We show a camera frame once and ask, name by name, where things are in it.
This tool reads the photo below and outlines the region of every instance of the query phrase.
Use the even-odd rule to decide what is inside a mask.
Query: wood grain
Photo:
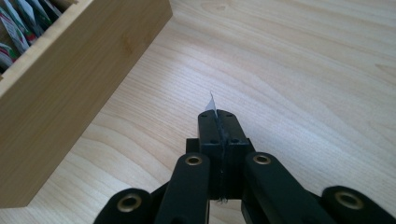
[[[213,92],[316,194],[357,189],[396,216],[393,1],[183,1],[73,149],[5,223],[90,223],[116,192],[171,176]],[[238,202],[210,223],[243,223]]]
[[[79,1],[0,82],[0,207],[27,205],[160,32],[167,0]]]

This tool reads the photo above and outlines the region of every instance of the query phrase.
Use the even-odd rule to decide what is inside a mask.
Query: wooden table
[[[396,216],[396,3],[171,0],[174,17],[25,208],[1,223],[92,223],[169,180],[212,91],[308,190],[357,189]],[[243,223],[239,202],[210,223]]]

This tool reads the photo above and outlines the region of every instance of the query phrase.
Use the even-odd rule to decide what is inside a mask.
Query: wooden box
[[[79,0],[2,75],[0,207],[32,200],[171,16],[168,0]]]

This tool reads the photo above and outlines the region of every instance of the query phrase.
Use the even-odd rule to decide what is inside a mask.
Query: light wood surface
[[[4,223],[91,223],[116,192],[169,180],[213,92],[307,189],[396,216],[394,1],[171,1],[174,17],[33,201]],[[238,202],[211,223],[243,223]]]
[[[79,1],[0,82],[0,207],[27,205],[172,16],[168,0]]]

